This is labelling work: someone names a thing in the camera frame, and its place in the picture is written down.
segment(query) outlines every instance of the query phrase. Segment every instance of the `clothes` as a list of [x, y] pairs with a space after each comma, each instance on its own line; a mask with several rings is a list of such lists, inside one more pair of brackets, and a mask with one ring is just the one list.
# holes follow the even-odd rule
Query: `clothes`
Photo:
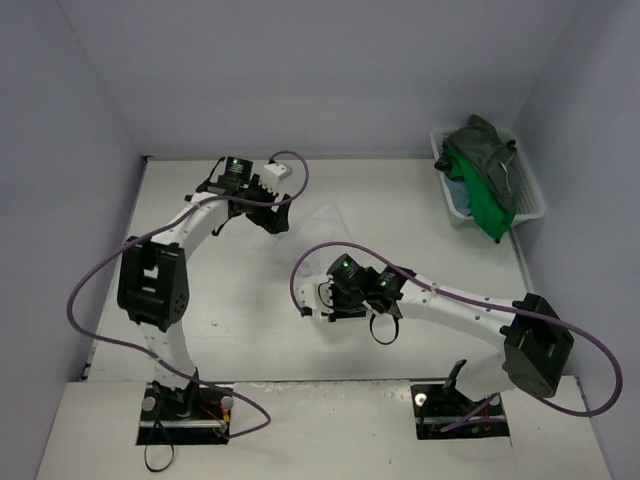
[[478, 174], [472, 163], [454, 148], [445, 148], [443, 156], [447, 157], [451, 164], [449, 173], [451, 180], [462, 180], [469, 192], [471, 213], [475, 222], [496, 243], [500, 243], [502, 236], [509, 230], [514, 217], [515, 209], [504, 212], [497, 200], [489, 191], [484, 179]]
[[451, 195], [451, 201], [453, 206], [465, 217], [471, 216], [471, 202], [469, 201], [469, 190], [464, 182], [454, 182], [446, 175], [444, 176], [444, 183], [449, 189]]
[[[466, 127], [445, 139], [444, 148], [454, 148], [464, 155], [502, 209], [511, 212], [522, 196], [522, 186], [513, 162], [517, 153], [515, 143], [515, 140], [502, 143], [493, 125], [478, 115], [471, 115]], [[446, 156], [436, 162], [436, 168], [451, 178], [452, 165]]]

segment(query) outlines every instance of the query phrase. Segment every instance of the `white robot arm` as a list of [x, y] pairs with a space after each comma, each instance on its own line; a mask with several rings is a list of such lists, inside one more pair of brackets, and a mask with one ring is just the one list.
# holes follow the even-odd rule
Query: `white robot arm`
[[[283, 181], [291, 175], [285, 165], [271, 162], [260, 175], [251, 176], [252, 162], [235, 157], [221, 158], [225, 172], [215, 182], [210, 174], [193, 195], [185, 200], [189, 205], [176, 217], [198, 206], [198, 210], [174, 228], [151, 238], [149, 242], [127, 251], [122, 258], [118, 285], [118, 305], [142, 329], [148, 348], [179, 371], [197, 374], [187, 350], [182, 316], [189, 302], [186, 264], [189, 257], [209, 235], [217, 235], [233, 217], [245, 214], [253, 223], [269, 233], [288, 230], [290, 204], [277, 210], [247, 206], [231, 200], [201, 203], [218, 195], [232, 195], [257, 202], [274, 202]], [[190, 411], [198, 388], [156, 364], [154, 384], [162, 387], [173, 399], [174, 409]]]
[[494, 305], [515, 303], [520, 309], [557, 318], [546, 300], [533, 294], [527, 294], [522, 302], [488, 298], [442, 287], [411, 270], [402, 270], [431, 286], [431, 290], [408, 281], [389, 267], [381, 273], [363, 268], [345, 254], [331, 265], [326, 276], [312, 277], [298, 287], [296, 300], [303, 307], [303, 314], [329, 322], [369, 317], [372, 327], [375, 316], [388, 314], [396, 324], [397, 337], [401, 318], [425, 319], [493, 345], [494, 354], [473, 362], [461, 359], [452, 368], [445, 387], [452, 395], [462, 395], [462, 399], [478, 402], [516, 387], [536, 397], [555, 395], [573, 346], [573, 337], [566, 329], [455, 301], [438, 291]]

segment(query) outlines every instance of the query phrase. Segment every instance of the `wall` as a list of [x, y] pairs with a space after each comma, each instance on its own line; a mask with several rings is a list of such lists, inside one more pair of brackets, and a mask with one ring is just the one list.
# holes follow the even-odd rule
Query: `wall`
[[[66, 296], [122, 240], [141, 163], [56, 2], [0, 4], [0, 64], [0, 476], [28, 479], [89, 348], [66, 323]], [[110, 275], [79, 303], [86, 326]]]
[[425, 154], [511, 125], [577, 0], [61, 0], [145, 153]]
[[[518, 230], [534, 283], [622, 361], [622, 399], [593, 422], [616, 479], [640, 471], [638, 25], [637, 1], [583, 1], [516, 123], [548, 204]], [[591, 406], [606, 400], [597, 350], [580, 343], [572, 368]]]

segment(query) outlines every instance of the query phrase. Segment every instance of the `white table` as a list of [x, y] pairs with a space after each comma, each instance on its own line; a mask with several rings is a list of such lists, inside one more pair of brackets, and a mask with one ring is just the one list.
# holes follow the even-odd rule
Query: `white table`
[[[296, 161], [288, 190], [297, 190]], [[183, 197], [209, 173], [212, 161], [151, 161], [130, 235], [165, 224]], [[311, 181], [291, 216], [334, 202], [357, 243], [441, 284], [491, 297], [519, 299], [522, 274], [508, 237], [499, 245], [479, 229], [453, 229], [442, 187], [427, 159], [315, 160]], [[205, 241], [188, 265], [191, 300], [183, 319], [188, 348], [202, 378], [215, 381], [436, 378], [464, 357], [491, 351], [480, 340], [424, 320], [404, 319], [391, 346], [376, 344], [367, 324], [319, 326], [299, 316], [288, 293], [289, 266], [272, 258], [273, 238], [245, 218]], [[335, 249], [335, 256], [344, 252]], [[379, 267], [366, 256], [363, 264]], [[112, 286], [100, 333], [143, 343], [138, 327], [116, 305]], [[380, 327], [381, 337], [391, 325]], [[89, 381], [143, 381], [153, 364], [136, 352], [98, 344]]]
[[[409, 383], [237, 384], [263, 404], [273, 424], [229, 445], [178, 446], [164, 473], [145, 470], [135, 446], [144, 383], [69, 384], [38, 480], [70, 479], [405, 479], [606, 480], [589, 420], [546, 408], [521, 392], [503, 401], [511, 438], [418, 441]], [[573, 378], [556, 400], [584, 408]], [[238, 402], [232, 426], [261, 421]], [[152, 465], [167, 447], [151, 447]]]

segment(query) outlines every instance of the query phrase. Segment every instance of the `plastic basket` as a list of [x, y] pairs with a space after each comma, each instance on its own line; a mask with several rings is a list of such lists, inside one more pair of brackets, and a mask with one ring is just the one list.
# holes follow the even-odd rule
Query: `plastic basket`
[[[440, 155], [442, 155], [442, 142], [450, 134], [458, 130], [458, 128], [460, 127], [436, 128], [431, 130], [431, 148], [433, 148], [433, 156], [436, 160], [438, 160]], [[520, 142], [518, 137], [516, 137], [516, 135], [509, 129], [496, 128], [496, 130], [500, 140], [503, 142], [515, 140], [516, 148], [518, 149], [516, 158], [514, 158], [513, 161], [515, 162], [514, 165], [516, 167], [516, 172], [520, 178], [520, 184], [522, 185], [522, 199], [518, 204], [512, 226], [526, 222], [527, 220], [542, 218], [545, 213], [544, 199], [542, 197], [540, 187], [538, 186], [538, 182], [536, 182], [535, 176], [533, 175], [529, 165], [529, 161], [527, 160], [527, 156], [522, 148], [522, 142]], [[451, 199], [449, 187], [447, 187], [447, 184], [444, 181], [444, 173], [438, 173], [440, 175], [440, 183], [442, 184], [442, 190], [447, 201], [447, 206], [449, 207], [448, 213], [451, 225], [456, 228], [475, 226], [476, 223], [474, 222], [473, 217], [467, 217], [456, 210], [453, 205], [453, 200]]]

